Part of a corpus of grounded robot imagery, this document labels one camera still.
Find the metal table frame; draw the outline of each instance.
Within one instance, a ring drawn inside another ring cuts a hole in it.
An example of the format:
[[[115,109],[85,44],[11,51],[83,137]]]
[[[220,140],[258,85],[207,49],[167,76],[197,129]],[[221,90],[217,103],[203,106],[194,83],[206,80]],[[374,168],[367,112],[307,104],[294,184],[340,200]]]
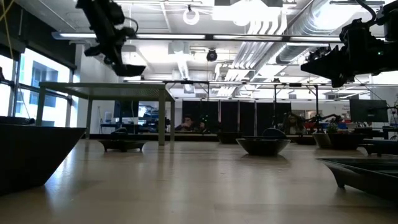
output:
[[[86,138],[90,136],[91,111],[93,100],[136,100],[136,101],[158,101],[159,102],[159,127],[165,126],[166,101],[171,104],[170,113],[170,141],[174,141],[175,127],[175,98],[166,89],[164,83],[54,83],[41,82],[39,103],[37,107],[36,126],[42,125],[44,100],[46,93],[59,91],[72,96],[88,100]],[[165,145],[165,129],[159,128],[159,145]]]

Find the dome camera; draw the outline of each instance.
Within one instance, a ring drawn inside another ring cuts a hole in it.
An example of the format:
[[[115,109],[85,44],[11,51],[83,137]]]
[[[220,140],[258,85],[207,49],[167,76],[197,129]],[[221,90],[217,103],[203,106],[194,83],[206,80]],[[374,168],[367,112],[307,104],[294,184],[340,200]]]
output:
[[[209,52],[207,53],[207,61],[208,62],[214,62],[217,60],[217,53],[215,49],[210,49]]]

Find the ceiling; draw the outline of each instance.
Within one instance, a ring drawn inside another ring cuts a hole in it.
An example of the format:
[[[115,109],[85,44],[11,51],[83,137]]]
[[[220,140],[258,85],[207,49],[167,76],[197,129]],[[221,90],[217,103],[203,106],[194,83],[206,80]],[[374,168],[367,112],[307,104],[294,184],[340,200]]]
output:
[[[294,8],[286,10],[287,22],[294,18],[310,0],[296,0]],[[89,23],[82,10],[75,9],[74,0],[16,0],[27,11],[37,16],[60,32],[90,32]],[[213,10],[214,0],[203,1],[203,6],[197,7],[202,12],[197,24],[191,26],[184,22],[183,13],[186,6],[170,5],[142,5],[123,4],[125,16],[135,19],[139,23],[138,33],[205,33],[205,34],[245,34],[249,26],[237,26],[231,21],[214,21],[209,12]],[[352,19],[362,17],[364,21],[370,18],[369,13],[361,9],[343,26],[349,24]],[[125,22],[125,26],[134,27],[134,23]],[[336,29],[332,35],[338,35],[341,28]],[[382,27],[372,28],[374,35],[384,35]],[[194,53],[187,59],[187,67],[194,71],[214,72],[218,62],[207,62],[208,49],[216,49],[218,61],[233,60],[241,48],[241,42],[209,42],[187,41],[190,53]],[[169,55],[169,41],[141,41],[134,40],[127,44],[135,45],[148,69],[145,70],[145,78],[157,78],[162,75],[171,75],[173,70],[178,70],[178,65]],[[287,66],[284,77],[315,77],[309,73],[300,71],[299,66]]]

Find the computer monitor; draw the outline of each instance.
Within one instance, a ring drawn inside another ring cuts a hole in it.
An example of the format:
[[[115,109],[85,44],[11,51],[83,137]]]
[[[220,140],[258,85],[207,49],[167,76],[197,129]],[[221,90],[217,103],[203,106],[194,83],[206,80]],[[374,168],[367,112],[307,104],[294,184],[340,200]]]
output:
[[[114,102],[114,118],[136,118],[138,117],[138,101],[118,101]]]
[[[349,100],[352,122],[389,122],[385,100]]]

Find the man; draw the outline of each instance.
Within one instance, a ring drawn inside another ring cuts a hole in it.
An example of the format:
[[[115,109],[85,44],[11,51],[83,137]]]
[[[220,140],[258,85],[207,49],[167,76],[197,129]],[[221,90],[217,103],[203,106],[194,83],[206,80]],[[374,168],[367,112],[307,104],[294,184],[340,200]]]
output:
[[[178,125],[175,130],[176,131],[192,131],[193,130],[193,121],[191,117],[184,116],[184,122]]]

